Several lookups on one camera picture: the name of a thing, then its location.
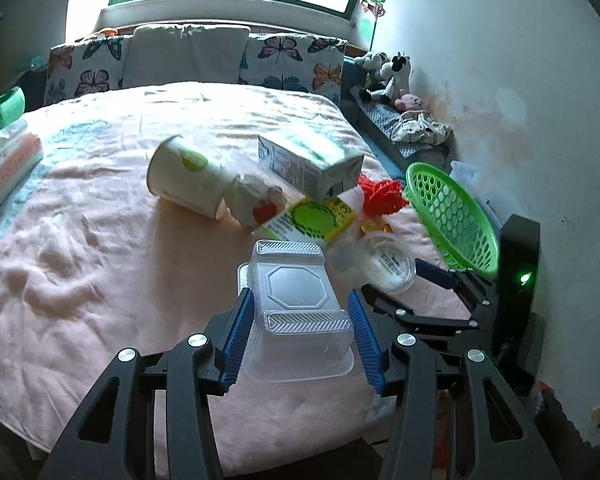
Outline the colourful pinwheel toy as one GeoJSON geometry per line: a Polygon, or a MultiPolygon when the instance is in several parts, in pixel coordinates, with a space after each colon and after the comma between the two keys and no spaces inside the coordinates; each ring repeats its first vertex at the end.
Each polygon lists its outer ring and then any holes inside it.
{"type": "Polygon", "coordinates": [[[378,20],[386,14],[386,1],[387,0],[358,0],[358,4],[363,11],[372,16],[370,22],[373,24],[373,26],[372,30],[370,31],[370,43],[368,44],[368,50],[373,49],[378,20]]]}

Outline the tissue pack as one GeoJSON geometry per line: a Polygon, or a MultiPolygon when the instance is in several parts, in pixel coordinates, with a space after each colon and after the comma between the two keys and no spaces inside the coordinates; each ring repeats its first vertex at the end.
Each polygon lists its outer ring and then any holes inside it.
{"type": "Polygon", "coordinates": [[[42,158],[42,141],[25,119],[0,130],[0,207],[42,158]]]}

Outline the white green paper cup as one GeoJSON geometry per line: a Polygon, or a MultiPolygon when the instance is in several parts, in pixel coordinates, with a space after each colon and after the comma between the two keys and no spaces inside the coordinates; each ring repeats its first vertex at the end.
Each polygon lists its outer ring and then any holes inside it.
{"type": "Polygon", "coordinates": [[[152,195],[219,220],[226,213],[224,194],[236,177],[226,162],[184,136],[171,136],[151,156],[146,185],[152,195]]]}

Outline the blue sofa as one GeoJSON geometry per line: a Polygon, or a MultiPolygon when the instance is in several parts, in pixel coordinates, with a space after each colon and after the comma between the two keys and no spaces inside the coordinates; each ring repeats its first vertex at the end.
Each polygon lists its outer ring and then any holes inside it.
{"type": "Polygon", "coordinates": [[[358,92],[364,86],[365,76],[365,70],[353,58],[344,58],[339,107],[385,170],[391,177],[402,178],[413,162],[426,162],[442,169],[449,155],[448,144],[393,141],[391,130],[398,124],[400,114],[379,102],[364,103],[360,100],[358,92]]]}

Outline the crumpled white wrapper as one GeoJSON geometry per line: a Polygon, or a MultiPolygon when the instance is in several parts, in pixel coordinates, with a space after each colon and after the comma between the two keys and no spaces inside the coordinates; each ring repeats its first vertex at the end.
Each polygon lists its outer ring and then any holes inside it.
{"type": "Polygon", "coordinates": [[[245,228],[254,230],[282,212],[286,196],[277,185],[270,185],[257,174],[238,174],[224,192],[230,214],[245,228]]]}

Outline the green plastic mesh basket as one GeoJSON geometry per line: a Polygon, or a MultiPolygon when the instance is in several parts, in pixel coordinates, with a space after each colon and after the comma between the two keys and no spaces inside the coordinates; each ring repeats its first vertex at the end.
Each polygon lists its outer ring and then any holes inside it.
{"type": "Polygon", "coordinates": [[[477,202],[448,174],[413,162],[405,173],[404,197],[454,270],[485,278],[498,274],[498,239],[477,202]]]}

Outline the crumpled beige cloth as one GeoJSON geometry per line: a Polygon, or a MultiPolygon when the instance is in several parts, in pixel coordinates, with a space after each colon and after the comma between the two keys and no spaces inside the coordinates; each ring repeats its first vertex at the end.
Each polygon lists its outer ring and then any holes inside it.
{"type": "Polygon", "coordinates": [[[441,145],[449,140],[452,133],[449,125],[438,122],[426,110],[409,110],[401,114],[390,130],[390,140],[394,143],[441,145]]]}

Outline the butterfly cushion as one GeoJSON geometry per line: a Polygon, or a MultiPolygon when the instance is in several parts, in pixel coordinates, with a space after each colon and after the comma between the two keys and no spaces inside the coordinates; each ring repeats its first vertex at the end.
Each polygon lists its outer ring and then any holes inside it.
{"type": "Polygon", "coordinates": [[[122,88],[131,36],[61,44],[50,50],[43,105],[122,88]]]}
{"type": "Polygon", "coordinates": [[[250,34],[238,82],[324,96],[338,105],[348,43],[336,37],[250,34]]]}

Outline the yellow green drink carton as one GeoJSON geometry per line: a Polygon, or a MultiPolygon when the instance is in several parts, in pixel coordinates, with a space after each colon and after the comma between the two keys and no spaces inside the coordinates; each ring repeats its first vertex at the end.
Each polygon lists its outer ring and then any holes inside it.
{"type": "Polygon", "coordinates": [[[257,236],[281,242],[332,244],[358,212],[341,198],[317,203],[304,198],[256,229],[257,236]]]}

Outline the red foam fruit net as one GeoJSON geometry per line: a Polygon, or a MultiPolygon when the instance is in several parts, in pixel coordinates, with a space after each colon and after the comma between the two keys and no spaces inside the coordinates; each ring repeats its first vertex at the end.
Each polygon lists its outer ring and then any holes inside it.
{"type": "Polygon", "coordinates": [[[398,180],[373,181],[365,174],[360,174],[358,186],[363,192],[363,211],[367,217],[395,214],[410,203],[403,196],[403,188],[398,180]]]}

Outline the clear plastic cup lid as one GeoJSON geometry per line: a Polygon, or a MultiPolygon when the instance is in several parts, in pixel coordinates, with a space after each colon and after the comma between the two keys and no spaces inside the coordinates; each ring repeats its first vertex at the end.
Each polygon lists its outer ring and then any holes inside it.
{"type": "Polygon", "coordinates": [[[415,281],[415,258],[396,234],[369,232],[342,240],[329,251],[332,268],[353,288],[370,284],[389,295],[406,292],[415,281]]]}

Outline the plain white cushion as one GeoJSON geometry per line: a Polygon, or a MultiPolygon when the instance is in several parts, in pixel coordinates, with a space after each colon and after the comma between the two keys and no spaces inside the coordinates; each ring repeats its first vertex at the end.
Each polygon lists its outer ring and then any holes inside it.
{"type": "Polygon", "coordinates": [[[149,24],[134,30],[122,87],[198,81],[237,84],[250,29],[237,25],[149,24]]]}

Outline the clear plastic food container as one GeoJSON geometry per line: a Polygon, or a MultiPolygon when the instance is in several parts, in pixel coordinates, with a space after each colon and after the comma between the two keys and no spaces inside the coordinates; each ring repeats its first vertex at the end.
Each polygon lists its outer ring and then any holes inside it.
{"type": "Polygon", "coordinates": [[[257,240],[238,268],[254,296],[242,371],[255,382],[341,377],[354,367],[353,326],[313,243],[257,240]]]}

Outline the pink quilted blanket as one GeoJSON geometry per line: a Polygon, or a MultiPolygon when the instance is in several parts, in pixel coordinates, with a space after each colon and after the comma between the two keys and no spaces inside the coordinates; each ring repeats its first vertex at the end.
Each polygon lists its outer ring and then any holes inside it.
{"type": "Polygon", "coordinates": [[[148,192],[152,154],[189,136],[244,164],[258,137],[324,128],[387,171],[320,96],[167,84],[90,94],[24,115],[44,156],[0,208],[0,478],[49,451],[119,350],[168,350],[236,299],[253,236],[148,192]]]}

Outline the white blue milk carton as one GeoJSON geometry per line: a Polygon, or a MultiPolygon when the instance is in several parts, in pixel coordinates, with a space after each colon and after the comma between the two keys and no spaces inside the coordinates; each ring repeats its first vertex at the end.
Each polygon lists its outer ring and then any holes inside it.
{"type": "Polygon", "coordinates": [[[318,202],[357,186],[364,160],[316,133],[258,136],[258,157],[262,167],[318,202]]]}

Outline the left butterfly cushion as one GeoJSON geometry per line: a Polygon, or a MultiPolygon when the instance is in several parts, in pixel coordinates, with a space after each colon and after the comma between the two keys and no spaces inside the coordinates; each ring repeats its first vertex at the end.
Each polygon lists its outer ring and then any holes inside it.
{"type": "Polygon", "coordinates": [[[131,36],[61,44],[50,50],[43,105],[122,88],[131,36]]]}

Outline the grey white plush toy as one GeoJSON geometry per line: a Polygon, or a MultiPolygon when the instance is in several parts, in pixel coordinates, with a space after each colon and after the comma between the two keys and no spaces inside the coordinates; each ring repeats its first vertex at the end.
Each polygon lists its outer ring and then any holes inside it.
{"type": "Polygon", "coordinates": [[[381,78],[381,67],[388,62],[389,58],[385,52],[367,52],[363,56],[353,59],[353,62],[366,73],[366,80],[369,84],[380,84],[384,80],[381,78]]]}

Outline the pink plush toy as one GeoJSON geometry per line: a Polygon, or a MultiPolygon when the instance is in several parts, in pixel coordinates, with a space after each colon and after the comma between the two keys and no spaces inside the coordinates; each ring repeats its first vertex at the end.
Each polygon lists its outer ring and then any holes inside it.
{"type": "Polygon", "coordinates": [[[404,112],[417,112],[418,110],[424,110],[424,102],[419,96],[414,94],[402,92],[400,96],[393,101],[393,106],[400,113],[404,112]]]}

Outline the right butterfly cushion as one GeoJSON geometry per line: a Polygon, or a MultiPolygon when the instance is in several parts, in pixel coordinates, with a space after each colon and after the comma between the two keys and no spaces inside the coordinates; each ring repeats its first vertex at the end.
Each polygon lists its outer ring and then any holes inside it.
{"type": "Polygon", "coordinates": [[[238,82],[324,96],[338,105],[348,43],[336,37],[250,34],[238,82]]]}

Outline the clear plastic storage box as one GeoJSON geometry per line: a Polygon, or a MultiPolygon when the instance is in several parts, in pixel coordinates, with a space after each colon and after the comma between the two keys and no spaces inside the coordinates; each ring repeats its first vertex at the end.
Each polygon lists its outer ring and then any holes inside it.
{"type": "Polygon", "coordinates": [[[452,160],[450,177],[478,203],[491,221],[499,224],[503,223],[494,208],[496,185],[478,167],[467,162],[452,160]]]}

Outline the cow plush toy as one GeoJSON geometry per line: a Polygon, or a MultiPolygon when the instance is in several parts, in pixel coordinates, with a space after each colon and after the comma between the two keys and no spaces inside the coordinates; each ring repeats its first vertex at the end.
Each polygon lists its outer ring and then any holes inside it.
{"type": "Polygon", "coordinates": [[[411,70],[411,58],[398,52],[379,67],[379,78],[384,86],[377,90],[362,89],[358,95],[365,103],[374,101],[393,105],[395,100],[411,92],[411,70]]]}

